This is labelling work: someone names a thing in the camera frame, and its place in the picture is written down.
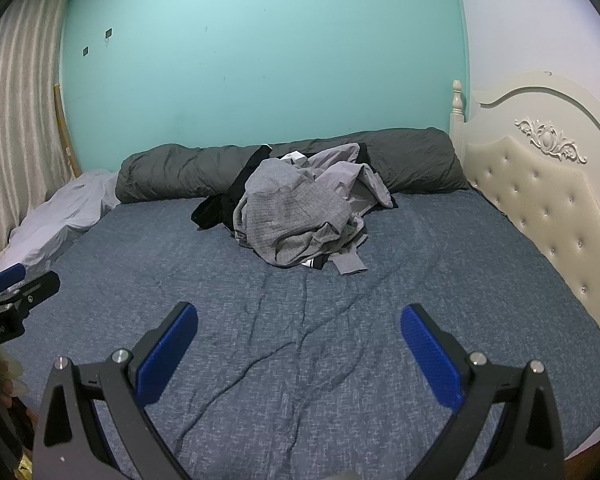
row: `pile of clothes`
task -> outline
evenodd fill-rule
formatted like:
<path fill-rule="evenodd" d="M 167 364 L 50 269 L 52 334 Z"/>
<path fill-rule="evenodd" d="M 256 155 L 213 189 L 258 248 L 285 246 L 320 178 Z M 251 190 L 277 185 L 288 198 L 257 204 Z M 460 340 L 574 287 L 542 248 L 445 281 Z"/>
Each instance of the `pile of clothes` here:
<path fill-rule="evenodd" d="M 257 149 L 227 192 L 208 197 L 191 219 L 202 229 L 223 223 L 240 245 L 277 267 L 321 269 L 330 260 L 341 274 L 366 270 L 356 250 L 367 238 L 362 217 L 394 206 L 366 146 L 281 158 L 270 152 L 268 145 Z"/>

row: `blue gripper pad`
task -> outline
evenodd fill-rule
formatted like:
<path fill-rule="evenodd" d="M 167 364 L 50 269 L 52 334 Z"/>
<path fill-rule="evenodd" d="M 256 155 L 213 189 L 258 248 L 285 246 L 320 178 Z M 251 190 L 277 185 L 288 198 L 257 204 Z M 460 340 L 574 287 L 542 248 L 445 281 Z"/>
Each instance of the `blue gripper pad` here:
<path fill-rule="evenodd" d="M 400 330 L 438 402 L 457 410 L 464 401 L 461 376 L 436 336 L 411 305 L 402 310 Z"/>
<path fill-rule="evenodd" d="M 159 328 L 150 330 L 138 342 L 133 350 L 134 358 L 144 359 L 135 373 L 132 370 L 134 376 L 131 379 L 138 406 L 144 408 L 160 399 L 197 332 L 196 308 L 181 302 Z"/>
<path fill-rule="evenodd" d="M 24 280 L 26 273 L 27 269 L 25 269 L 23 264 L 15 264 L 8 269 L 2 270 L 0 272 L 0 293 Z"/>

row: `curtain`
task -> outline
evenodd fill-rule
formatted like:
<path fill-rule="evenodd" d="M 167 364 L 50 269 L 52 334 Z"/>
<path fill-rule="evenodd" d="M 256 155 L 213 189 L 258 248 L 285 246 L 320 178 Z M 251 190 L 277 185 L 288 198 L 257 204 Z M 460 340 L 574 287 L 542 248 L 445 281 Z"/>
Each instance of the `curtain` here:
<path fill-rule="evenodd" d="M 71 177 L 54 108 L 67 0 L 14 0 L 0 19 L 0 251 Z"/>

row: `gray jacket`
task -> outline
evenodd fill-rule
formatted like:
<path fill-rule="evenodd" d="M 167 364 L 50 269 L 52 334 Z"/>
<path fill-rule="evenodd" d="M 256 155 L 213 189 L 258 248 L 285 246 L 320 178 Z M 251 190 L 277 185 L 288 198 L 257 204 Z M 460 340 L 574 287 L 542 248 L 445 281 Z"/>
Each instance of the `gray jacket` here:
<path fill-rule="evenodd" d="M 277 267 L 330 254 L 341 274 L 365 270 L 356 253 L 366 239 L 362 215 L 392 201 L 380 177 L 354 162 L 359 150 L 344 144 L 309 159 L 295 153 L 263 160 L 234 210 L 240 244 Z"/>

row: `silver bolt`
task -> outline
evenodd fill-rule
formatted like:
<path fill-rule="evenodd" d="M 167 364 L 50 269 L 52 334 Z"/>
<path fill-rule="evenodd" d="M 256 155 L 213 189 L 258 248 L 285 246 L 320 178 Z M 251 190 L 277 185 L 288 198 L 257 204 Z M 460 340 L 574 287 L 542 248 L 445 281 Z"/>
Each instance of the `silver bolt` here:
<path fill-rule="evenodd" d="M 471 354 L 469 354 L 469 359 L 476 366 L 487 364 L 487 356 L 482 352 L 471 352 Z"/>
<path fill-rule="evenodd" d="M 129 359 L 129 352 L 126 351 L 124 348 L 121 348 L 120 350 L 116 350 L 115 352 L 113 352 L 113 354 L 111 354 L 111 359 L 113 359 L 115 363 L 123 363 L 127 359 Z"/>
<path fill-rule="evenodd" d="M 544 365 L 541 361 L 538 361 L 537 359 L 534 359 L 529 363 L 529 368 L 531 368 L 531 371 L 535 374 L 541 374 L 542 372 L 544 372 Z"/>
<path fill-rule="evenodd" d="M 66 357 L 57 357 L 56 362 L 54 363 L 54 368 L 56 370 L 63 370 L 68 366 L 68 364 L 69 359 L 67 359 Z"/>

